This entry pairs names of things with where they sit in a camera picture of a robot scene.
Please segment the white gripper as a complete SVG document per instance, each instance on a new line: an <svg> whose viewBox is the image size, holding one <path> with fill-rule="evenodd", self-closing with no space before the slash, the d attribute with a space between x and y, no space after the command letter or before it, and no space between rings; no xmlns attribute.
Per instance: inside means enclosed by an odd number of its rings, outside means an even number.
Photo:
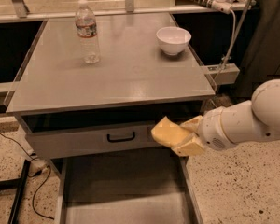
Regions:
<svg viewBox="0 0 280 224"><path fill-rule="evenodd" d="M219 107L206 112L203 116L199 115L181 123L182 128L193 133L173 147L172 151L179 157L187 157L203 154L205 150L203 143L217 151L236 147L223 131L221 122L223 110L224 107Z"/></svg>

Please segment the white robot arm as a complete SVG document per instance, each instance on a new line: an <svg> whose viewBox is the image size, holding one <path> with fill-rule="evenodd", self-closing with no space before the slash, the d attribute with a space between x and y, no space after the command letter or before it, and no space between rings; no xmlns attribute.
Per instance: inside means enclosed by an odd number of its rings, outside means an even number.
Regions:
<svg viewBox="0 0 280 224"><path fill-rule="evenodd" d="M222 151L244 142L280 140L280 79L259 85L248 101L219 107L197 118L198 127L173 147L180 157Z"/></svg>

